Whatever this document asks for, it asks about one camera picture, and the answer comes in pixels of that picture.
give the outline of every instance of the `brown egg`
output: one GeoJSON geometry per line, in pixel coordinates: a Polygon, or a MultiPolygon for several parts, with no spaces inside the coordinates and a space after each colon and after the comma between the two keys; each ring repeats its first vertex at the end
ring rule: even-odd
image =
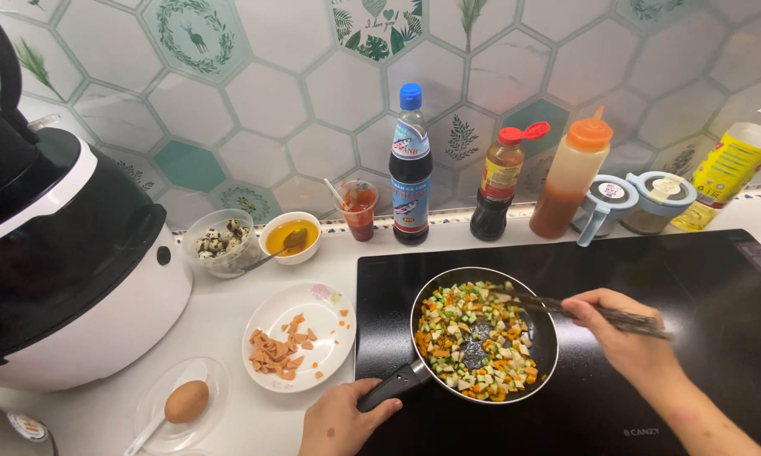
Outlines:
{"type": "Polygon", "coordinates": [[[193,380],[176,388],[164,405],[166,420],[173,424],[190,423],[197,419],[209,403],[209,386],[203,380],[193,380]]]}

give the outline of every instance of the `hand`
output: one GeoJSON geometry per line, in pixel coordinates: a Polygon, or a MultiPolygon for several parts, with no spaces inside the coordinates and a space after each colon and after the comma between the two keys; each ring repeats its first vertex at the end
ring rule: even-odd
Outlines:
{"type": "Polygon", "coordinates": [[[660,328],[664,327],[662,316],[653,307],[639,304],[622,293],[606,288],[587,291],[564,299],[563,302],[564,309],[578,317],[573,323],[591,331],[603,348],[609,363],[631,382],[640,394],[651,394],[686,378],[669,341],[621,333],[609,324],[591,306],[592,304],[652,316],[660,328]]]}
{"type": "Polygon", "coordinates": [[[403,408],[400,399],[387,399],[367,413],[355,408],[380,382],[365,378],[327,389],[304,414],[299,456],[354,456],[378,426],[403,408]]]}

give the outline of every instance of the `frying pan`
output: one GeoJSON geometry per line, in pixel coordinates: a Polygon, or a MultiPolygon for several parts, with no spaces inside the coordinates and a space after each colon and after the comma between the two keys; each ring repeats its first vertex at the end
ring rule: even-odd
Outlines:
{"type": "MultiPolygon", "coordinates": [[[[555,329],[555,322],[552,321],[552,317],[546,312],[525,312],[522,310],[519,312],[519,316],[530,328],[527,331],[527,335],[533,342],[530,347],[530,357],[535,361],[536,368],[538,369],[538,377],[547,375],[547,377],[541,381],[538,380],[532,385],[524,385],[524,391],[511,391],[507,393],[503,402],[491,402],[483,401],[481,399],[473,399],[467,396],[463,396],[456,388],[450,388],[446,383],[436,376],[436,372],[431,369],[430,364],[426,359],[420,355],[417,349],[417,343],[415,341],[415,333],[419,329],[419,319],[423,315],[421,310],[421,303],[424,299],[428,299],[432,296],[432,293],[438,286],[443,288],[449,288],[451,285],[463,284],[467,282],[491,282],[494,285],[501,285],[505,282],[511,282],[516,290],[526,291],[535,296],[535,293],[527,288],[523,283],[518,282],[516,279],[502,274],[499,271],[487,268],[456,268],[446,271],[429,281],[426,286],[420,290],[415,303],[411,308],[411,343],[415,347],[415,353],[417,358],[409,364],[404,364],[398,368],[391,376],[383,380],[378,386],[373,388],[367,395],[358,400],[358,410],[367,412],[374,409],[381,402],[386,399],[400,398],[403,394],[409,392],[412,389],[425,385],[429,380],[434,379],[443,388],[447,389],[455,396],[465,399],[467,401],[473,401],[483,405],[501,405],[518,402],[529,398],[533,394],[537,393],[539,389],[552,378],[552,373],[555,372],[555,365],[558,361],[558,334],[555,329]]],[[[485,339],[487,339],[487,331],[490,329],[489,322],[484,317],[479,317],[477,321],[470,325],[470,329],[474,333],[481,333],[482,340],[473,342],[472,338],[465,344],[462,349],[466,351],[465,359],[463,362],[469,369],[480,368],[481,359],[484,356],[472,356],[472,351],[469,344],[477,343],[481,345],[485,339]]]]}

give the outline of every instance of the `chopsticks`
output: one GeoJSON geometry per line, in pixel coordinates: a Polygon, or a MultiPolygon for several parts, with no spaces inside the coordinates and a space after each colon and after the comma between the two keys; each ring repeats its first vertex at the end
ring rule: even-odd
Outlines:
{"type": "MultiPolygon", "coordinates": [[[[501,295],[507,295],[520,304],[527,310],[547,312],[547,313],[559,313],[567,318],[574,319],[575,316],[564,310],[560,305],[560,299],[553,298],[541,298],[538,296],[528,295],[527,293],[519,293],[514,290],[491,290],[493,293],[499,293],[501,295]]],[[[612,324],[618,331],[622,333],[639,334],[642,336],[656,337],[658,339],[671,340],[669,333],[666,333],[659,328],[656,320],[650,316],[637,315],[636,313],[623,312],[616,309],[609,309],[601,306],[594,306],[597,312],[600,312],[606,321],[612,324]]]]}

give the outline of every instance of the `orange cap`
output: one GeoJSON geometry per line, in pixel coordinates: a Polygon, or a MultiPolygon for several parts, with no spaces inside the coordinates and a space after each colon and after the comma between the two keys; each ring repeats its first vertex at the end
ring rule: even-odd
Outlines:
{"type": "Polygon", "coordinates": [[[600,119],[602,114],[603,107],[600,106],[595,117],[573,122],[566,135],[569,147],[580,152],[600,152],[609,147],[614,131],[600,119]]]}

